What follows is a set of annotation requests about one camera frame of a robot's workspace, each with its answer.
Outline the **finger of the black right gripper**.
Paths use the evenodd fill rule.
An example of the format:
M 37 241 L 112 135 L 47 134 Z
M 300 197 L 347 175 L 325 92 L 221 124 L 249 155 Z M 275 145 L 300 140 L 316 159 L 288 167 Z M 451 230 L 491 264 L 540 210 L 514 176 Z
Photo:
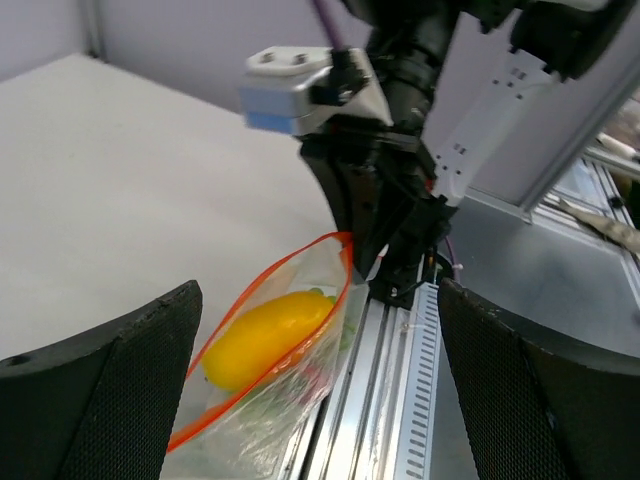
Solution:
M 379 193 L 376 174 L 365 165 L 336 156 L 302 156 L 316 177 L 339 231 L 367 235 Z
M 353 267 L 363 279 L 371 273 L 383 248 L 428 204 L 426 197 L 351 196 Z

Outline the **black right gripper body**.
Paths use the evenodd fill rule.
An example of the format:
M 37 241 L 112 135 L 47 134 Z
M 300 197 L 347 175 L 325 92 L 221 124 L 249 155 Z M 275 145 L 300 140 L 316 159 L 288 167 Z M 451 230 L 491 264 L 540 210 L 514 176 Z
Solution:
M 335 115 L 301 137 L 336 227 L 353 241 L 353 267 L 374 276 L 373 299 L 410 305 L 418 268 L 451 230 L 457 209 L 436 196 L 435 161 L 417 131 Z

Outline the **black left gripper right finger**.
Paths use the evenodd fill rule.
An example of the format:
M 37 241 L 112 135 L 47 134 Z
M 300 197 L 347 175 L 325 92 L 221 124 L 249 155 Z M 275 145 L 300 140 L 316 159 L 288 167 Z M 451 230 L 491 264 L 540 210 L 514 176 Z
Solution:
M 452 280 L 441 332 L 481 479 L 636 479 L 639 360 L 505 310 Z

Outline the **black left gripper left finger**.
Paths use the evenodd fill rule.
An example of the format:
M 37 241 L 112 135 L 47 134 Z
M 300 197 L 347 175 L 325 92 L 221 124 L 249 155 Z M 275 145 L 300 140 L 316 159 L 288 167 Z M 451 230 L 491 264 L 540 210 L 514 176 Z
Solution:
M 159 478 L 202 309 L 190 280 L 2 360 L 2 478 Z

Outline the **yellow lemon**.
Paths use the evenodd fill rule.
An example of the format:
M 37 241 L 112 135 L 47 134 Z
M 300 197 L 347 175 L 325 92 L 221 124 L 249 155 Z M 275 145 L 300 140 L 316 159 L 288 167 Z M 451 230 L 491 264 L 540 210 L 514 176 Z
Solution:
M 203 354 L 201 366 L 207 380 L 232 393 L 251 385 L 309 339 L 333 306 L 330 298 L 317 291 L 297 291 L 240 315 Z

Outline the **clear zip bag orange zipper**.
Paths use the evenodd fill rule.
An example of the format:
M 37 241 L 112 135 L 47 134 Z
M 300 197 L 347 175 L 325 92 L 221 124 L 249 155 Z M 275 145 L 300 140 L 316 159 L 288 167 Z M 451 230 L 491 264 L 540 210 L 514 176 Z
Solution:
M 344 301 L 351 284 L 366 284 L 353 269 L 349 233 L 325 234 L 286 255 L 258 275 L 233 303 L 188 367 L 174 431 L 161 470 L 163 479 L 272 479 L 288 444 L 330 393 L 350 350 L 339 351 Z M 333 287 L 337 302 L 320 327 L 235 393 L 210 383 L 203 354 L 242 314 L 274 298 L 313 286 Z M 301 379 L 307 365 L 331 374 L 322 389 Z

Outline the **green grape bunch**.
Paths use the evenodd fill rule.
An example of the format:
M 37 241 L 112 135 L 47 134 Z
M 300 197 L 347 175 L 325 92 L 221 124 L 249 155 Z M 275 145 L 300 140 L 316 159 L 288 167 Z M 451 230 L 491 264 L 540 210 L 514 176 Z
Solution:
M 363 311 L 363 305 L 366 301 L 367 294 L 364 290 L 365 285 L 351 284 L 347 294 L 347 298 L 344 301 L 344 321 L 342 326 L 342 334 L 340 340 L 339 351 L 345 352 L 351 348 L 360 317 Z M 337 302 L 337 290 L 333 287 L 319 287 L 313 286 L 309 288 L 309 291 L 316 292 L 328 298 L 332 304 Z

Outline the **red chili pepper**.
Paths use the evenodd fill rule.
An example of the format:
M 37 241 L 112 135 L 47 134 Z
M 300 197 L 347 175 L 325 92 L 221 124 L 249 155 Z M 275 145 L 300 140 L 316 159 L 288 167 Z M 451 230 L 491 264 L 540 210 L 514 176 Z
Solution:
M 324 388 L 331 380 L 331 374 L 316 365 L 307 365 L 301 371 L 301 379 L 309 390 Z

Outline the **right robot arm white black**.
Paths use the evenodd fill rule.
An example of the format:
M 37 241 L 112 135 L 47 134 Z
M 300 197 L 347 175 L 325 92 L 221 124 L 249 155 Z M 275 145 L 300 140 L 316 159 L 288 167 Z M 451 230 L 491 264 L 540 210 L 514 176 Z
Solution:
M 533 105 L 584 76 L 631 1 L 349 1 L 366 62 L 333 27 L 326 119 L 300 154 L 353 245 L 371 296 L 407 308 L 467 189 Z

